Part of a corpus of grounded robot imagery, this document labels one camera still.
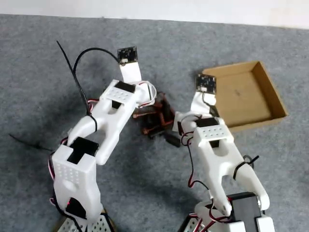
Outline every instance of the black zip tie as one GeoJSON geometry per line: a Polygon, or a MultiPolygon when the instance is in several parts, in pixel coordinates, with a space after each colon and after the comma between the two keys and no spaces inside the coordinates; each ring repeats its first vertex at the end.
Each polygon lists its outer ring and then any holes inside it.
{"type": "Polygon", "coordinates": [[[241,168],[244,164],[252,164],[253,162],[255,162],[258,158],[260,158],[260,156],[256,156],[254,157],[250,162],[241,162],[239,165],[237,165],[237,167],[235,168],[235,171],[234,171],[234,175],[233,175],[233,179],[236,180],[236,174],[237,174],[237,171],[239,168],[241,168]]]}
{"type": "Polygon", "coordinates": [[[95,122],[95,125],[96,125],[96,131],[95,132],[97,132],[97,130],[98,130],[98,123],[97,123],[96,119],[92,115],[88,115],[88,116],[91,117],[92,120],[95,122]]]}
{"type": "Polygon", "coordinates": [[[24,145],[27,145],[27,146],[31,146],[31,147],[33,147],[33,148],[35,148],[35,149],[38,149],[38,150],[53,151],[52,149],[49,149],[49,148],[46,148],[46,147],[41,146],[41,145],[40,145],[40,142],[37,142],[37,143],[35,143],[35,144],[32,144],[32,143],[29,143],[29,142],[27,142],[27,141],[21,140],[21,139],[15,137],[14,135],[11,135],[11,134],[9,134],[9,135],[10,135],[13,139],[15,139],[16,141],[18,141],[18,142],[21,143],[21,144],[24,144],[24,145]]]}

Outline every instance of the black cable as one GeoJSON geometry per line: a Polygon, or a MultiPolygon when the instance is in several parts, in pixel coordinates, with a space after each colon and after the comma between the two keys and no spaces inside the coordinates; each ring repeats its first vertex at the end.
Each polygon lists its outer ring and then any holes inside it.
{"type": "Polygon", "coordinates": [[[58,202],[57,202],[55,190],[54,190],[54,193],[53,193],[53,198],[54,198],[55,206],[56,206],[56,209],[58,210],[58,212],[59,212],[62,216],[65,216],[65,217],[71,219],[71,220],[74,222],[74,224],[75,224],[75,226],[76,226],[78,232],[83,232],[82,229],[81,229],[81,227],[78,225],[76,219],[75,219],[74,217],[72,217],[71,215],[66,214],[62,209],[60,209],[60,207],[59,207],[59,205],[58,205],[58,202]]]}
{"type": "Polygon", "coordinates": [[[218,110],[215,106],[213,105],[210,105],[209,103],[207,103],[205,100],[204,100],[204,96],[205,96],[205,93],[203,92],[202,94],[202,100],[203,102],[209,107],[209,113],[214,116],[214,117],[219,117],[219,113],[218,113],[218,110]]]}
{"type": "Polygon", "coordinates": [[[193,137],[191,137],[190,139],[188,139],[188,142],[187,142],[187,147],[188,147],[188,151],[189,151],[189,155],[190,155],[190,161],[191,161],[191,167],[192,167],[192,171],[191,171],[191,175],[190,175],[190,178],[189,178],[189,181],[188,181],[188,187],[191,188],[193,187],[194,183],[200,183],[201,185],[203,185],[207,190],[209,190],[209,188],[200,180],[195,180],[193,182],[191,182],[192,178],[193,178],[193,174],[194,174],[194,165],[193,165],[193,159],[192,159],[192,154],[191,154],[191,149],[190,149],[190,140],[192,139],[193,137]]]}
{"type": "Polygon", "coordinates": [[[35,149],[38,149],[38,150],[53,151],[52,149],[49,149],[49,148],[46,148],[46,147],[41,146],[40,143],[31,144],[31,143],[26,142],[26,141],[24,141],[24,140],[18,139],[18,138],[16,138],[15,136],[13,136],[13,135],[11,135],[11,134],[9,134],[9,135],[10,135],[13,139],[15,139],[16,141],[18,141],[19,143],[22,143],[22,144],[24,144],[24,145],[31,146],[31,147],[33,147],[33,148],[35,148],[35,149]]]}
{"type": "Polygon", "coordinates": [[[120,64],[120,60],[118,60],[118,58],[117,58],[113,53],[111,53],[110,51],[108,51],[108,50],[106,50],[106,49],[103,49],[103,48],[99,48],[99,47],[91,47],[91,48],[88,48],[88,49],[82,51],[82,52],[78,55],[78,57],[77,57],[77,59],[76,59],[76,61],[75,61],[75,63],[74,63],[74,68],[73,68],[73,72],[74,72],[75,74],[76,74],[76,69],[77,69],[77,65],[78,65],[79,60],[82,58],[82,56],[83,56],[85,53],[90,52],[90,51],[101,51],[101,52],[105,52],[105,53],[111,55],[111,56],[117,61],[117,63],[120,64]]]}
{"type": "Polygon", "coordinates": [[[251,165],[253,162],[255,162],[258,158],[260,158],[260,156],[256,156],[253,159],[251,159],[250,162],[241,162],[239,165],[236,166],[235,170],[234,170],[234,174],[233,174],[233,179],[236,180],[236,174],[239,168],[241,168],[243,165],[248,164],[251,165]]]}
{"type": "Polygon", "coordinates": [[[85,93],[84,93],[84,91],[83,91],[83,88],[81,87],[79,81],[77,80],[76,74],[75,74],[75,72],[73,71],[73,68],[72,68],[71,63],[70,63],[70,61],[69,61],[69,59],[68,59],[68,56],[67,56],[67,54],[65,53],[65,51],[63,50],[62,46],[60,45],[60,43],[59,43],[58,41],[57,41],[57,44],[59,45],[59,47],[60,47],[60,49],[61,49],[61,51],[62,51],[62,54],[63,54],[64,58],[66,59],[66,62],[67,62],[67,64],[68,64],[68,66],[69,66],[69,69],[70,69],[70,71],[71,71],[71,73],[72,73],[72,75],[73,75],[74,81],[75,81],[75,83],[76,83],[76,85],[77,85],[77,88],[78,88],[78,90],[79,90],[79,92],[80,92],[80,94],[81,94],[81,97],[82,97],[82,99],[83,99],[83,102],[84,102],[84,104],[85,104],[85,106],[86,106],[86,114],[87,114],[87,115],[91,115],[90,109],[89,109],[89,106],[88,106],[88,102],[87,102],[87,97],[86,97],[86,95],[85,95],[85,93]]]}
{"type": "Polygon", "coordinates": [[[91,117],[92,120],[95,122],[95,126],[96,126],[95,132],[97,132],[97,130],[98,130],[98,123],[97,123],[96,119],[92,115],[89,115],[89,117],[91,117]]]}

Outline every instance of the gray carpet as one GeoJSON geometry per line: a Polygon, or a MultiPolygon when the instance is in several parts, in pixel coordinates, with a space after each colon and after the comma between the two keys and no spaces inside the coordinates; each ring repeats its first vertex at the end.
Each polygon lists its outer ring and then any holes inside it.
{"type": "MultiPolygon", "coordinates": [[[[282,123],[235,133],[243,155],[260,155],[255,170],[270,197],[278,232],[309,227],[309,31],[256,26],[77,19],[0,15],[0,231],[50,231],[59,219],[48,199],[52,180],[47,151],[84,115],[84,106],[59,50],[73,62],[80,51],[99,46],[116,53],[136,45],[143,79],[167,93],[171,105],[187,111],[194,74],[203,68],[262,60],[290,113],[282,123]]],[[[88,97],[97,98],[121,78],[116,62],[93,52],[78,77],[88,97]]],[[[99,135],[91,136],[99,141],[99,135]]],[[[205,180],[197,154],[196,178],[205,180]]],[[[186,148],[163,138],[147,140],[130,120],[97,181],[103,205],[119,231],[175,232],[196,203],[208,200],[198,184],[189,189],[186,148]]],[[[225,178],[227,193],[243,190],[225,178]]]]}

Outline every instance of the black plastic part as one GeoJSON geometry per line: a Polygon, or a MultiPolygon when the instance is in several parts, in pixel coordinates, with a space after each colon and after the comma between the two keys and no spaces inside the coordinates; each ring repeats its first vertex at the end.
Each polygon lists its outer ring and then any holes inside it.
{"type": "Polygon", "coordinates": [[[152,131],[150,131],[148,133],[148,137],[150,139],[153,139],[156,135],[160,135],[165,131],[165,129],[163,127],[158,127],[156,129],[153,129],[152,131]]]}
{"type": "Polygon", "coordinates": [[[121,63],[137,62],[137,48],[127,47],[118,49],[118,59],[121,63]]]}
{"type": "Polygon", "coordinates": [[[209,141],[209,143],[211,144],[212,148],[217,148],[219,147],[220,140],[209,141]]]}
{"type": "Polygon", "coordinates": [[[199,92],[216,94],[216,77],[198,74],[196,77],[196,90],[199,92]]]}
{"type": "Polygon", "coordinates": [[[259,232],[256,219],[262,215],[256,195],[252,192],[242,192],[229,195],[228,198],[232,205],[231,221],[243,221],[246,232],[259,232]]]}
{"type": "Polygon", "coordinates": [[[195,120],[195,122],[197,124],[197,127],[210,127],[219,124],[214,117],[197,119],[195,120]]]}
{"type": "Polygon", "coordinates": [[[183,134],[183,127],[181,122],[177,122],[178,133],[181,136],[183,134]]]}
{"type": "Polygon", "coordinates": [[[70,147],[73,148],[73,152],[67,160],[78,164],[85,153],[95,156],[98,144],[88,139],[77,137],[70,147]]]}
{"type": "Polygon", "coordinates": [[[166,122],[172,121],[174,119],[174,115],[171,112],[170,104],[166,101],[161,101],[161,104],[162,104],[162,114],[163,114],[164,120],[166,122]]]}
{"type": "Polygon", "coordinates": [[[86,219],[86,211],[83,206],[75,198],[70,198],[66,211],[70,214],[73,214],[77,217],[86,219]]]}
{"type": "Polygon", "coordinates": [[[164,134],[165,140],[166,142],[168,142],[169,144],[172,144],[175,147],[180,147],[180,139],[178,137],[176,137],[173,134],[169,134],[169,133],[165,133],[164,134]]]}
{"type": "Polygon", "coordinates": [[[117,101],[112,101],[112,108],[118,109],[121,106],[120,102],[117,101]]]}
{"type": "Polygon", "coordinates": [[[119,89],[122,89],[122,90],[125,90],[125,91],[128,91],[130,93],[134,93],[135,92],[135,86],[134,85],[130,85],[130,84],[122,82],[122,81],[119,81],[115,85],[115,87],[119,88],[119,89]]]}

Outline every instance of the cardboard box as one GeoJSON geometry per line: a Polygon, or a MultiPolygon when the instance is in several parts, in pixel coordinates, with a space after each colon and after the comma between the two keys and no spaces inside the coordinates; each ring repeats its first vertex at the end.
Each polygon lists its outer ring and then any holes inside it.
{"type": "Polygon", "coordinates": [[[277,123],[288,115],[260,61],[205,69],[203,73],[217,78],[216,107],[231,131],[277,123]]]}

